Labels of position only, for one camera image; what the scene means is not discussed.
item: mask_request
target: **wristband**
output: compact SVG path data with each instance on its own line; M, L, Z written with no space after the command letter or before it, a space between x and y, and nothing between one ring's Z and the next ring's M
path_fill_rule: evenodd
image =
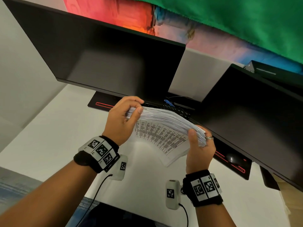
M74 161L81 166L90 166L96 173L108 172L120 158L119 146L106 136L93 137L78 149Z
M208 170L187 174L183 179L183 192L194 207L221 205L223 202L219 183L214 174L210 174Z

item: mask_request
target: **black monitor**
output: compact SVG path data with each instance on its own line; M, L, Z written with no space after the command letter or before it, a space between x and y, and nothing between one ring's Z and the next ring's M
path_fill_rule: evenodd
M303 97L231 65L191 118L303 191Z
M161 104L185 45L22 0L3 0L57 80Z

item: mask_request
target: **black mouse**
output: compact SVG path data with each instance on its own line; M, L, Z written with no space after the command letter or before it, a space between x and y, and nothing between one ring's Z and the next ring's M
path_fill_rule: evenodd
M246 167L248 165L246 161L235 154L227 154L225 158L227 161L237 166Z

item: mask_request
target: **white desk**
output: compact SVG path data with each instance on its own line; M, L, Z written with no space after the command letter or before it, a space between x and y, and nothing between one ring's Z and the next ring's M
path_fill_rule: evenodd
M70 162L78 148L105 127L107 112L87 107L94 91L67 85L0 153L0 166L45 181ZM186 226L183 209L165 206L165 182L182 181L185 157L164 167L146 144L126 142L119 149L128 156L123 181L107 180L97 200L173 227ZM249 181L213 160L210 165L222 187L224 204L238 227L289 226L280 193L265 187L260 168L253 163ZM93 198L106 173L97 176L86 197ZM194 207L186 196L182 204L189 226L198 226Z

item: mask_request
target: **green fabric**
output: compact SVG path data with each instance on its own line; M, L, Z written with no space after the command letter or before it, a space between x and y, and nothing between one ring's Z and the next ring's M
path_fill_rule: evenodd
M303 0L141 0L303 64Z

